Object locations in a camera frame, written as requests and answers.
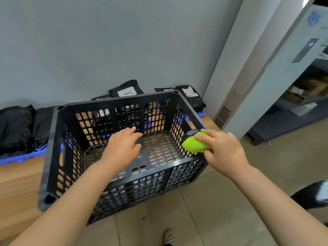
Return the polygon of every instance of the tiled floor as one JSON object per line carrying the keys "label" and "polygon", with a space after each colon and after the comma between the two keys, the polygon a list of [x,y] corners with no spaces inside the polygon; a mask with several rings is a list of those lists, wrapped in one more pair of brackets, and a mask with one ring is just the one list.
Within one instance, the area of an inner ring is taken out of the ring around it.
{"label": "tiled floor", "polygon": [[[328,178],[328,119],[252,146],[241,139],[249,162],[288,195]],[[328,211],[313,211],[328,220]],[[78,246],[161,246],[171,227],[177,245],[276,245],[248,200],[227,178],[207,167],[195,182],[85,228]]]}

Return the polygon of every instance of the light blue wall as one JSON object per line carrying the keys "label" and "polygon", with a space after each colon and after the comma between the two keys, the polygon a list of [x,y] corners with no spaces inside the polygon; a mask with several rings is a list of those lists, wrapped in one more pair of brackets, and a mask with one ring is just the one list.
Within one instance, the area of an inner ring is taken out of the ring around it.
{"label": "light blue wall", "polygon": [[201,94],[243,0],[0,0],[0,108],[89,100],[137,79]]}

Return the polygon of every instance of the green sponge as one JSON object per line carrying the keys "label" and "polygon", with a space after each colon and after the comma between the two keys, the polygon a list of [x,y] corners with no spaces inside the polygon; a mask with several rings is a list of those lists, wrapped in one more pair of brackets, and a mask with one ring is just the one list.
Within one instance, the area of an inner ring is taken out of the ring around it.
{"label": "green sponge", "polygon": [[186,150],[190,151],[191,153],[199,153],[199,152],[204,151],[205,149],[211,149],[211,146],[207,145],[206,143],[196,140],[194,137],[194,135],[196,135],[196,134],[209,136],[209,135],[201,132],[198,129],[193,129],[183,136],[182,146]]}

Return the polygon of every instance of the black bag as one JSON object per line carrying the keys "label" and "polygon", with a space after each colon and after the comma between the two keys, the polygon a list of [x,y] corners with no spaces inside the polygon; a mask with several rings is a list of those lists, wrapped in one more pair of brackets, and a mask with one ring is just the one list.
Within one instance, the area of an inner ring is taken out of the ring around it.
{"label": "black bag", "polygon": [[126,97],[132,95],[144,94],[144,92],[139,88],[138,82],[135,79],[129,80],[119,87],[113,88],[108,91],[111,97]]}
{"label": "black bag", "polygon": [[174,90],[174,88],[172,88],[172,87],[168,87],[168,88],[154,88],[154,89],[155,89],[156,92]]}
{"label": "black bag", "polygon": [[32,133],[35,147],[43,146],[48,143],[53,108],[54,107],[47,107],[36,110]]}
{"label": "black bag", "polygon": [[112,96],[109,94],[103,95],[103,96],[99,96],[99,97],[94,97],[91,100],[99,100],[99,99],[106,99],[106,98],[111,98]]}
{"label": "black bag", "polygon": [[33,121],[35,109],[12,106],[0,110],[0,155],[33,151]]}
{"label": "black bag", "polygon": [[206,107],[203,99],[200,97],[198,92],[190,85],[176,86],[175,89],[179,90],[183,96],[187,99],[190,105],[196,112],[202,112]]}

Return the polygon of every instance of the forearm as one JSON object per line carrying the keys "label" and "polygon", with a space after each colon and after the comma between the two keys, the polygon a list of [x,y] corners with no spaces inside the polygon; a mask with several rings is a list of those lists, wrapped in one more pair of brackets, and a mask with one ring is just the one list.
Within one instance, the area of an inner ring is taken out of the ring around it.
{"label": "forearm", "polygon": [[103,171],[99,163],[91,165],[12,245],[73,245],[115,174]]}
{"label": "forearm", "polygon": [[294,202],[258,169],[234,176],[279,246],[327,245],[328,228]]}

